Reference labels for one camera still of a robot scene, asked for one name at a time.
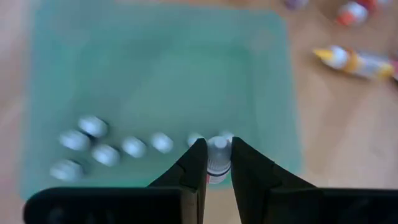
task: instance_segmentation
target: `white bottle cap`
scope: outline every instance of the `white bottle cap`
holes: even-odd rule
[[[231,144],[223,136],[215,136],[208,140],[207,171],[220,174],[231,167]]]
[[[194,145],[194,143],[195,143],[198,139],[201,139],[201,138],[204,138],[204,137],[201,136],[201,135],[198,134],[198,133],[191,133],[191,134],[188,136],[188,139],[187,139],[187,144],[188,144],[188,146],[189,146],[189,147],[192,147],[192,146]]]
[[[151,142],[153,147],[161,153],[168,153],[173,149],[173,141],[164,133],[155,133]]]
[[[87,134],[100,138],[108,132],[108,125],[96,116],[85,116],[79,119],[79,128]]]
[[[83,168],[77,162],[63,159],[50,169],[50,175],[58,180],[74,182],[84,176]]]
[[[120,161],[120,153],[113,147],[105,144],[96,146],[92,155],[94,159],[106,166],[115,166]]]
[[[323,63],[334,69],[343,69],[349,60],[349,53],[336,45],[332,45],[329,49],[315,49],[313,52]]]
[[[59,141],[61,145],[76,151],[84,151],[90,147],[90,138],[77,130],[62,133]]]
[[[220,132],[220,136],[223,136],[225,139],[229,141],[230,144],[232,144],[232,138],[234,137],[234,134],[232,134],[229,131],[222,131]]]
[[[134,158],[141,158],[146,151],[146,145],[138,138],[128,137],[122,143],[123,150]]]

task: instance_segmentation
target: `white object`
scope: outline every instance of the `white object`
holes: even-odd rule
[[[50,169],[50,175],[66,182],[74,182],[84,176],[82,166],[74,161],[63,159]]]
[[[90,138],[77,130],[62,133],[59,141],[61,145],[76,151],[84,151],[90,147]]]
[[[333,52],[333,57],[326,60],[322,59],[322,62],[334,69],[343,69],[349,60],[349,53],[337,45],[332,45],[329,49]]]
[[[105,144],[96,146],[92,155],[94,159],[106,166],[115,166],[120,161],[120,153],[113,147]]]
[[[231,143],[224,136],[208,140],[207,173],[209,184],[219,184],[225,180],[231,168]]]
[[[168,153],[173,149],[173,141],[164,133],[155,133],[151,139],[152,146],[161,153]]]
[[[146,151],[146,145],[138,138],[129,137],[122,143],[123,150],[134,158],[141,158]]]
[[[189,147],[192,147],[192,146],[194,145],[194,143],[195,143],[198,139],[201,139],[201,138],[205,138],[205,137],[201,136],[201,135],[198,134],[198,133],[191,133],[191,134],[188,136],[188,139],[187,139],[187,144],[188,144],[188,146],[189,146]]]
[[[223,136],[225,139],[229,141],[230,144],[232,144],[232,138],[234,137],[234,134],[232,134],[229,131],[222,131],[220,133],[220,136]]]
[[[85,116],[79,119],[79,128],[87,134],[100,138],[108,132],[108,125],[96,116]]]

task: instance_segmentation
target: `plastic bottle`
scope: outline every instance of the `plastic bottle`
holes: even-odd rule
[[[285,0],[285,5],[289,9],[301,9],[308,4],[308,0]]]
[[[388,5],[391,0],[357,0],[350,1],[338,11],[337,22],[344,26],[358,26],[362,24],[369,13]]]
[[[207,141],[207,182],[219,184],[231,168],[231,144],[225,137],[215,136]]]
[[[394,67],[388,57],[365,52],[356,52],[340,46],[329,49],[315,49],[313,53],[331,68],[364,78],[384,78],[394,74]]]

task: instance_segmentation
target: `wooden table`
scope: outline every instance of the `wooden table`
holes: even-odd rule
[[[304,179],[317,186],[398,187],[398,84],[340,75],[311,55],[314,47],[328,44],[383,54],[398,49],[398,14],[394,15],[398,2],[357,29],[342,29],[333,23],[344,1],[310,1],[308,7],[295,12],[287,10],[281,0],[190,2],[271,8],[287,21],[305,149]],[[23,205],[17,196],[17,162],[27,10],[22,0],[0,0],[0,217],[5,224],[21,223]],[[205,223],[240,223],[232,190],[208,192]]]

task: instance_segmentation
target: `bottle label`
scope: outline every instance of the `bottle label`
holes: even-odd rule
[[[219,184],[225,180],[228,173],[229,173],[229,169],[225,173],[222,173],[220,175],[215,175],[215,174],[211,174],[208,172],[207,173],[207,183],[208,184]]]
[[[364,78],[377,78],[381,74],[383,66],[389,63],[386,58],[363,52],[358,52],[358,59],[360,66],[355,74]]]

